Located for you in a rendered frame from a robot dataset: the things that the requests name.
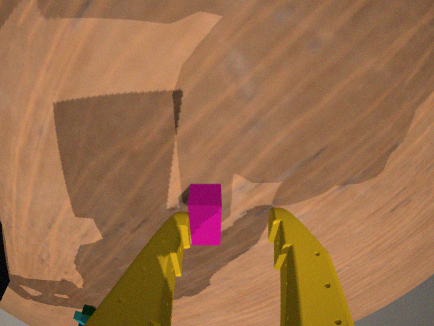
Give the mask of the green rod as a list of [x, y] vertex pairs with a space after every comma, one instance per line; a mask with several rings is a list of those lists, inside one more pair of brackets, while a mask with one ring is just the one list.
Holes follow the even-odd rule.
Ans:
[[84, 315], [85, 317], [87, 317], [89, 319], [95, 310], [96, 309], [92, 306], [84, 305], [83, 310], [82, 310], [82, 315]]

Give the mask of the magenta rectangular block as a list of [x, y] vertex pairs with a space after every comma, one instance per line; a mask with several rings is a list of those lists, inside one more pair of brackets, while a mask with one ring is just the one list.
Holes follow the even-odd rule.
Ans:
[[190, 184], [188, 213], [192, 245], [220, 245], [221, 184]]

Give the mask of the turquoise rod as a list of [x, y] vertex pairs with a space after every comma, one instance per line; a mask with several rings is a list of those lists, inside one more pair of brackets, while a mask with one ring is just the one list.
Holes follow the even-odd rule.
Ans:
[[82, 312], [75, 311], [74, 317], [77, 322], [79, 322], [81, 325], [84, 325], [88, 318], [82, 315]]

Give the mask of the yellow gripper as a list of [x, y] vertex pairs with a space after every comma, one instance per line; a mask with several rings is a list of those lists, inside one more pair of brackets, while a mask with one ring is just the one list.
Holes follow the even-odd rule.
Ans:
[[[189, 213], [172, 215], [84, 326], [171, 326], [175, 277], [190, 235]], [[330, 254], [286, 209], [270, 209], [268, 242], [280, 270], [280, 326], [354, 326]]]

